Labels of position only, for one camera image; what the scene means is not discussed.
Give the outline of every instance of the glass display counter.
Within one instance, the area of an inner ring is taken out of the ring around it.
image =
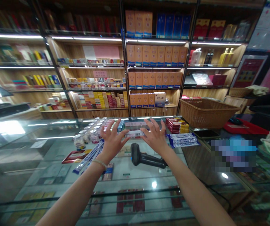
[[[160,123],[167,117],[173,116],[154,119]],[[147,127],[140,125],[144,118],[122,120],[126,129],[137,130]],[[62,161],[76,150],[73,136],[91,121],[16,121],[15,127],[10,123],[2,124],[0,136],[7,142],[0,144],[1,223],[35,225],[72,185],[79,177],[72,172],[78,163],[62,164]],[[126,146],[132,143],[138,143],[141,152],[160,158],[142,139],[130,139]],[[89,143],[85,149],[93,149],[94,146]],[[226,173],[225,178],[211,170],[210,152],[204,145],[175,148],[174,151],[229,212],[251,196],[251,189],[234,173]],[[128,152],[116,156],[111,163],[114,163],[111,180],[100,178],[77,225],[118,225],[194,218],[168,167],[134,166]]]

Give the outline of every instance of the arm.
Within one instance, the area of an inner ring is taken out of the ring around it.
[[[117,155],[119,150],[125,145],[129,138],[122,138],[129,130],[122,131],[117,135],[117,127],[120,119],[110,131],[114,121],[112,121],[104,132],[101,127],[100,134],[105,140],[102,152],[96,157],[106,165]],[[87,170],[72,184],[72,186],[59,198],[50,210],[41,218],[37,226],[51,225],[75,225],[86,208],[93,189],[105,170],[102,164],[92,162]]]
[[[161,120],[162,129],[151,119],[144,120],[150,132],[141,128],[145,136],[141,138],[157,152],[168,164],[174,174],[182,195],[201,225],[235,225],[227,212],[200,180],[181,161],[165,140],[165,124]]]

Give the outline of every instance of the right hand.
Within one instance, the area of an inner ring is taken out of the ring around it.
[[[151,121],[144,119],[144,121],[149,126],[150,131],[148,131],[146,128],[141,128],[140,130],[145,134],[145,136],[141,136],[141,138],[155,152],[162,156],[162,154],[167,151],[167,148],[169,148],[165,140],[165,124],[163,120],[161,120],[161,130],[158,123],[154,119],[151,118]]]

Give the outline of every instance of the white bottle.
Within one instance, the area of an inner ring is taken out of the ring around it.
[[[194,52],[192,52],[191,64],[195,65],[199,64],[201,53],[202,53],[201,48],[198,48]]]

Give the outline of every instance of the hand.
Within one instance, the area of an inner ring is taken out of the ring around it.
[[[120,121],[121,119],[119,118],[115,123],[112,131],[110,131],[110,129],[115,122],[114,120],[109,123],[106,131],[104,131],[104,126],[102,126],[100,129],[100,135],[105,140],[105,143],[102,152],[97,156],[96,159],[104,162],[106,165],[110,163],[110,161],[117,155],[120,149],[122,149],[125,143],[130,139],[128,137],[122,141],[125,134],[129,132],[129,130],[123,130],[117,134],[117,127]]]
[[[166,143],[165,140],[165,124],[163,120],[161,120],[162,128],[160,130],[160,127],[158,123],[151,118],[151,121],[144,119],[146,124],[150,128],[150,132],[146,128],[141,128],[140,130],[144,132],[145,136],[141,136],[141,138],[159,155],[162,156],[162,154],[167,151],[167,148],[169,146]]]

